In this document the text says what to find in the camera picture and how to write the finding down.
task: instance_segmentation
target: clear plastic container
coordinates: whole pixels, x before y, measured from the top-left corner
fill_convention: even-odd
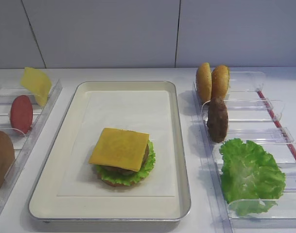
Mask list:
[[[8,169],[0,188],[0,214],[62,90],[60,81],[51,79],[52,88],[49,92],[48,101],[41,108],[36,103],[34,95],[19,85],[17,78],[21,75],[21,70],[13,70],[12,76],[0,79],[0,131],[9,135],[15,150],[15,160]],[[13,129],[10,123],[11,105],[19,95],[27,95],[33,106],[32,129],[27,134],[15,132],[14,130],[17,129]]]
[[[220,175],[223,166],[219,148],[222,143],[213,143],[206,126],[208,103],[201,104],[196,85],[193,98],[199,130],[205,145],[206,157],[201,157],[210,171],[215,196],[210,196],[212,216],[220,224],[217,232],[234,232],[236,228],[274,228],[296,226],[296,141],[291,132],[280,124],[284,103],[269,100],[262,93],[265,74],[260,72],[231,72],[230,89],[225,99],[228,112],[228,132],[225,140],[240,138],[252,140],[271,153],[281,171],[286,175],[286,187],[279,200],[236,200],[227,203],[224,199]],[[269,205],[267,212],[240,216],[239,210]]]

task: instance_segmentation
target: food tray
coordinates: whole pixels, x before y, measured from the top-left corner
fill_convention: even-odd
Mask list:
[[[201,103],[196,84],[193,83],[193,99],[198,115],[196,124],[201,131],[207,155],[201,160],[202,164],[208,164],[215,189],[215,196],[210,197],[210,204],[215,224],[220,226],[217,228],[219,232],[231,233],[241,227],[296,227],[296,141],[291,132],[279,122],[284,109],[283,102],[265,98],[262,92],[264,79],[265,74],[260,72],[230,72],[230,89],[225,99],[229,117],[229,130],[225,140],[240,138],[262,145],[265,151],[274,156],[278,166],[286,174],[283,196],[274,200],[277,205],[266,213],[247,216],[237,216],[234,211],[236,206],[255,206],[259,201],[268,203],[272,200],[236,200],[226,203],[220,181],[223,161],[219,148],[222,143],[214,143],[209,137],[206,126],[207,103]]]
[[[36,103],[34,95],[19,85],[22,71],[13,70],[11,74],[9,77],[0,78],[0,131],[10,136],[15,150],[15,160],[7,171],[0,188],[0,214],[62,90],[60,81],[52,79],[48,101],[45,107],[41,108]],[[12,102],[19,95],[27,95],[34,110],[32,130],[23,135],[14,132],[9,120]]]
[[[108,186],[88,164],[105,127],[150,134],[156,163],[139,184]],[[190,206],[175,86],[80,84],[34,187],[31,215],[43,221],[179,221]]]

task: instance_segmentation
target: sesame-free bun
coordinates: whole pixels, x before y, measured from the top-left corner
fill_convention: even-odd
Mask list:
[[[210,65],[208,62],[203,63],[196,72],[196,89],[202,103],[210,100],[212,82]]]
[[[211,98],[221,97],[223,100],[229,88],[230,70],[225,65],[217,66],[211,73]]]

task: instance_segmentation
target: red strip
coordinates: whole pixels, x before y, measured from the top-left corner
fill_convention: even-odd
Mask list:
[[[259,96],[261,99],[264,99],[264,95],[263,95],[262,91],[257,91],[257,93],[258,93],[258,96]],[[267,110],[268,110],[268,113],[269,113],[270,117],[271,117],[272,120],[273,120],[273,119],[275,118],[275,114],[274,114],[273,110],[272,110],[272,109],[267,109]],[[275,126],[276,126],[277,128],[282,128],[282,126],[281,126],[281,124],[280,124],[280,122],[279,122],[278,120],[273,121],[273,122],[274,122],[274,124],[275,124]],[[288,147],[288,149],[290,150],[290,152],[293,154],[293,157],[294,157],[295,160],[296,160],[296,149],[295,149],[294,145],[293,145],[293,144],[290,144],[290,143],[287,143],[287,147]]]

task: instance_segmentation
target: burger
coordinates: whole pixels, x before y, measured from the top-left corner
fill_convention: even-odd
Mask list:
[[[155,152],[149,134],[104,128],[88,163],[106,184],[131,186],[146,178],[154,168]]]

